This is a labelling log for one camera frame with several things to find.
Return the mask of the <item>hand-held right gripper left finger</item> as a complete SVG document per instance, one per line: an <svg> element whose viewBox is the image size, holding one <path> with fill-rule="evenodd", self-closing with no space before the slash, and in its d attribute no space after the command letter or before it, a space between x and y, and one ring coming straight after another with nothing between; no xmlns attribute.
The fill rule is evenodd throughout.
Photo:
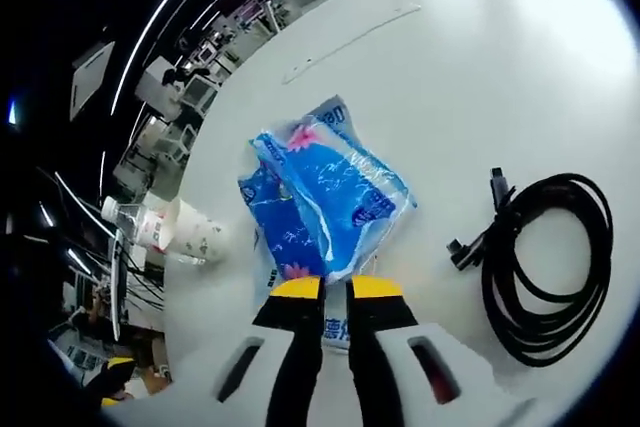
<svg viewBox="0 0 640 427"><path fill-rule="evenodd" d="M158 394L103 408L113 426L304 426L322 365L324 282L287 281L249 325L185 357Z"/></svg>

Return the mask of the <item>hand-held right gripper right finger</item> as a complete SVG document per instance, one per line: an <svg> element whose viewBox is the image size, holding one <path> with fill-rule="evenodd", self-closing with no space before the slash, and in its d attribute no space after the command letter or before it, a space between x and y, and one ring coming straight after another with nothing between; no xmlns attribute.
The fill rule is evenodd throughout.
<svg viewBox="0 0 640 427"><path fill-rule="evenodd" d="M349 367L366 426L515 426L533 408L503 390L488 361L434 323L420 324L401 287L346 285Z"/></svg>

